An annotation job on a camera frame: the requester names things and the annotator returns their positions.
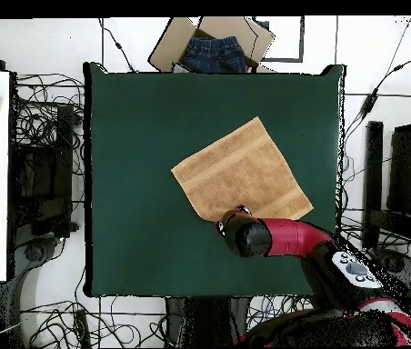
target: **jeans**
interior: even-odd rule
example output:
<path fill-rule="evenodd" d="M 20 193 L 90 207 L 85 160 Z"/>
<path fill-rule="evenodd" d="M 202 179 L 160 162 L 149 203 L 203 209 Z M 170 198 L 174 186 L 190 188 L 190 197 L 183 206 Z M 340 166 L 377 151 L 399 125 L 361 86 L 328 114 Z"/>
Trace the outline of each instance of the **jeans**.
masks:
<path fill-rule="evenodd" d="M 199 74 L 246 71 L 245 53 L 234 36 L 225 39 L 191 38 L 181 64 Z"/>

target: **towel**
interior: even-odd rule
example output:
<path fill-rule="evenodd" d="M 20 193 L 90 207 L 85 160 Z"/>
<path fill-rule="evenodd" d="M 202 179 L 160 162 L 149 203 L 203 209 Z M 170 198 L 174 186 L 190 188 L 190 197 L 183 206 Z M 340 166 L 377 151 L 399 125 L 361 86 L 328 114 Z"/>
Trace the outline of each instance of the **towel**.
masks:
<path fill-rule="evenodd" d="M 243 204 L 259 218 L 299 219 L 313 206 L 258 117 L 172 169 L 207 221 Z"/>

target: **green table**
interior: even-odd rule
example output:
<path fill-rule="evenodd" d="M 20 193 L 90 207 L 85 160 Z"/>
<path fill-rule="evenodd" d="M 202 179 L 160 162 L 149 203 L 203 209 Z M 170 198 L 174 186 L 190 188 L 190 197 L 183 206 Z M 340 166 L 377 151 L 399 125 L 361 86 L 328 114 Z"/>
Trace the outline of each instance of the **green table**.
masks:
<path fill-rule="evenodd" d="M 335 231 L 342 65 L 322 75 L 84 72 L 86 294 L 311 294 L 296 259 L 232 254 L 170 170 L 259 116 L 314 206 L 304 219 Z"/>

